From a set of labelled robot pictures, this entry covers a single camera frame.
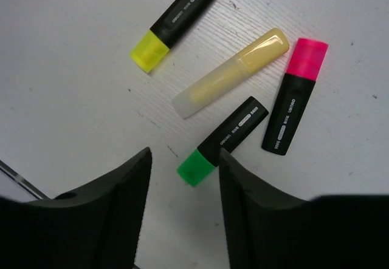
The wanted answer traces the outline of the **yellow cap black highlighter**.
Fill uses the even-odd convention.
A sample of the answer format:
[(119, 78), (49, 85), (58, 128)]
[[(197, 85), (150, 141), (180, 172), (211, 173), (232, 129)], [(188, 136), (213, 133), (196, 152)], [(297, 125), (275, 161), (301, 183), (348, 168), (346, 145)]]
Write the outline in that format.
[(174, 0), (131, 51), (146, 73), (152, 71), (181, 40), (214, 0)]

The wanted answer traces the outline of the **cream yellow pastel highlighter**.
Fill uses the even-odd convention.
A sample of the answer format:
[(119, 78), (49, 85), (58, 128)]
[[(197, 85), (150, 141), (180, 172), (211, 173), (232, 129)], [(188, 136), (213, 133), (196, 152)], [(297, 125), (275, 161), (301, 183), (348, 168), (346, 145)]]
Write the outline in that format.
[(172, 100), (181, 118), (188, 118), (225, 95), (289, 50), (285, 34), (273, 28), (193, 83)]

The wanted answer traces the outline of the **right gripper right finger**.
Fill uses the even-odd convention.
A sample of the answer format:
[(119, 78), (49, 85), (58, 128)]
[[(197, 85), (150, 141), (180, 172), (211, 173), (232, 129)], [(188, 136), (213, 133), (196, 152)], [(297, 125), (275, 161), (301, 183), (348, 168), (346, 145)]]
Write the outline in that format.
[(387, 268), (388, 196), (303, 200), (226, 150), (219, 184), (230, 268)]

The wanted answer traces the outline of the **pink cap black highlighter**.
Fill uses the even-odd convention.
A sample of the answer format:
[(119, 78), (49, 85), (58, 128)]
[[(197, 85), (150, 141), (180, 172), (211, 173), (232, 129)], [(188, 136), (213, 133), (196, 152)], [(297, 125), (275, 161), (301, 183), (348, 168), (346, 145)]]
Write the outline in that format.
[(329, 45), (299, 38), (280, 84), (261, 147), (286, 155), (304, 114)]

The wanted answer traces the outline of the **green cap black highlighter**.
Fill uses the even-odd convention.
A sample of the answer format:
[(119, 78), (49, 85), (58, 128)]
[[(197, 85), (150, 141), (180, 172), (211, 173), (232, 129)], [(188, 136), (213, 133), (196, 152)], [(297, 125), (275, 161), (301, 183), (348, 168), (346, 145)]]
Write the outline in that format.
[(190, 186), (197, 186), (219, 166), (221, 149), (234, 151), (268, 114), (256, 98), (249, 97), (194, 150), (177, 173)]

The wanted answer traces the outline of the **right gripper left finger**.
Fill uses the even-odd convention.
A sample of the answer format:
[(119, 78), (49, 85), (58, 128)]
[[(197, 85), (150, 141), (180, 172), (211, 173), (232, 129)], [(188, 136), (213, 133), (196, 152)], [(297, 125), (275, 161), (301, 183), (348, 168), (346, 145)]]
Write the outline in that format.
[(152, 166), (149, 148), (54, 199), (1, 198), (2, 268), (134, 268)]

